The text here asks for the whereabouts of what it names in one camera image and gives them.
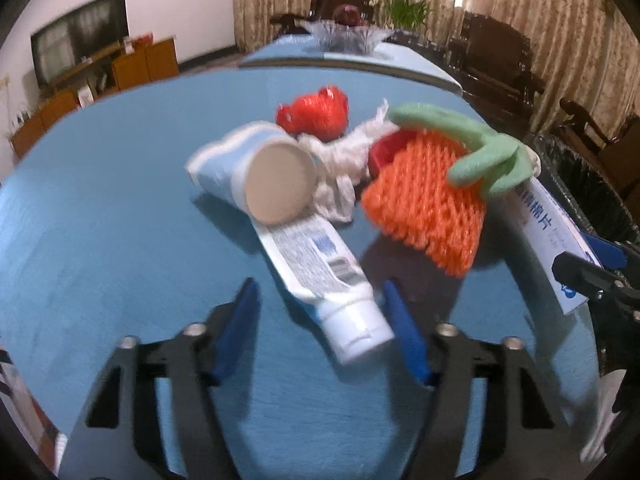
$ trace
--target glass bowl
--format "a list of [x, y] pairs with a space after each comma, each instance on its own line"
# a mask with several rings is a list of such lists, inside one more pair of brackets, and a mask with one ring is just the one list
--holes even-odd
[[347, 27], [331, 20], [317, 22], [301, 22], [300, 25], [318, 40], [320, 47], [326, 52], [342, 52], [344, 54], [372, 54], [375, 48], [394, 32], [389, 28], [373, 25]]

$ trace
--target potted plant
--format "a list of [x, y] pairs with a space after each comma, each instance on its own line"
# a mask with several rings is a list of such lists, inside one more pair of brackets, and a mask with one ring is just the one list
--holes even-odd
[[383, 0], [386, 26], [396, 30], [396, 36], [409, 36], [417, 40], [418, 29], [425, 25], [431, 0]]

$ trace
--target chair back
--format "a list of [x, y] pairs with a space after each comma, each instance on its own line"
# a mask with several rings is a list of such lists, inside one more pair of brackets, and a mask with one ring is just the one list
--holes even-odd
[[309, 21], [330, 20], [334, 15], [335, 7], [339, 5], [353, 5], [360, 9], [360, 15], [369, 23], [373, 21], [374, 7], [371, 0], [311, 0]]
[[529, 38], [490, 16], [465, 12], [461, 37], [466, 41], [466, 68], [508, 86], [531, 69]]
[[622, 138], [607, 145], [598, 154], [623, 197], [640, 182], [640, 118], [632, 116], [632, 120], [627, 120], [625, 128]]

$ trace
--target barcode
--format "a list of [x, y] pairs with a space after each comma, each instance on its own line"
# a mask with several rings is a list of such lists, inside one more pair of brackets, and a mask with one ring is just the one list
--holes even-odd
[[365, 277], [344, 258], [334, 258], [327, 263], [334, 276], [347, 285], [357, 285], [366, 281]]

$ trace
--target television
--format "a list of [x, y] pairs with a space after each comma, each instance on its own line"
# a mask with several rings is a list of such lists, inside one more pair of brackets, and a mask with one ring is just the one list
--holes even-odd
[[40, 88], [100, 49], [129, 35], [125, 0], [94, 0], [31, 35]]

